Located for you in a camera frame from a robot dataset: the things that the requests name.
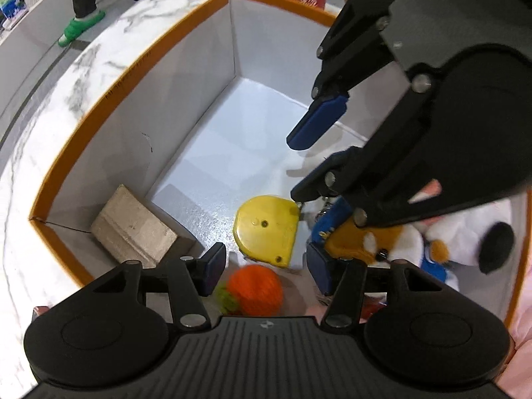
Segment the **orange crochet fruit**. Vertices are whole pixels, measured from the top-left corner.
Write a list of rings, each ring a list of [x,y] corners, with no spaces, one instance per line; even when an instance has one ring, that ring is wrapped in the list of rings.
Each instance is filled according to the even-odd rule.
[[[216,287],[215,296],[222,314],[247,317],[277,316],[284,301],[280,277],[260,265],[234,271]]]

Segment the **yellow toy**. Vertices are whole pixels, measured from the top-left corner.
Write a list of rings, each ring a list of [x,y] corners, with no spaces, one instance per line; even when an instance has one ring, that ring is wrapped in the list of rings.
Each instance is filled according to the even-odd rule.
[[[288,199],[258,196],[244,202],[233,222],[233,237],[243,255],[288,268],[299,227],[299,206]]]

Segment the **fox plush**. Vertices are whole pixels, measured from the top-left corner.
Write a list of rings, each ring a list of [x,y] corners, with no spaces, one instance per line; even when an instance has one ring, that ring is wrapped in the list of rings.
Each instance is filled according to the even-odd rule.
[[[352,208],[342,197],[325,203],[309,242],[322,246],[335,259],[338,285],[343,277],[343,263],[348,260],[358,259],[369,266],[384,268],[395,259],[406,259],[421,268],[424,251],[423,237],[412,224],[390,228],[357,227],[352,220]],[[450,280],[444,283],[454,290],[459,289],[458,279],[452,272]]]

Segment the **small brown cardboard box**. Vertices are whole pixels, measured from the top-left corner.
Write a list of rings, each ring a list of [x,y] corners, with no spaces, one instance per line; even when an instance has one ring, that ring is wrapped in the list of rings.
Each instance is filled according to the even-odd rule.
[[[163,221],[124,185],[115,189],[90,231],[115,260],[138,260],[144,268],[155,268],[180,236],[175,223]]]

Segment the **orange cardboard box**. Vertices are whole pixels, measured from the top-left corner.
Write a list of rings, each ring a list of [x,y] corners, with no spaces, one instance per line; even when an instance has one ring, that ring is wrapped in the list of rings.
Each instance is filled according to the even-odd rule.
[[[79,286],[114,266],[90,226],[129,188],[204,245],[238,254],[233,218],[259,195],[286,197],[329,154],[363,144],[408,81],[390,64],[359,85],[309,150],[286,136],[308,108],[315,47],[333,15],[287,0],[182,0],[158,33],[104,31],[72,65],[118,72],[80,100],[50,102],[38,142],[51,166],[30,220]]]

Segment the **white striped plush toy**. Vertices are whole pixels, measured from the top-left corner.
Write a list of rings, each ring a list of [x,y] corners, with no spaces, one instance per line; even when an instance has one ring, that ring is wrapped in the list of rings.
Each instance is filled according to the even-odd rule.
[[[415,223],[424,251],[421,268],[443,282],[452,264],[478,268],[488,275],[502,268],[515,243],[508,198]]]

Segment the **pink bed cloth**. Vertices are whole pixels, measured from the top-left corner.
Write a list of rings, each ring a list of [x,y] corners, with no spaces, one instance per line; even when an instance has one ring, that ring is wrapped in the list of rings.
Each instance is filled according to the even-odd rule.
[[[33,321],[35,398],[503,398],[530,377],[511,324],[406,261],[347,264],[321,320],[212,323],[186,265],[127,261]]]

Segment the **green shoe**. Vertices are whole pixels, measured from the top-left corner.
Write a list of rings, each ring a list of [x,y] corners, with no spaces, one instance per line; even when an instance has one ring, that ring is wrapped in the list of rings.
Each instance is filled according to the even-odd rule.
[[[82,33],[91,29],[105,18],[105,12],[102,10],[95,11],[85,18],[73,18],[69,21],[61,37],[58,39],[58,45],[64,48],[74,42]]]

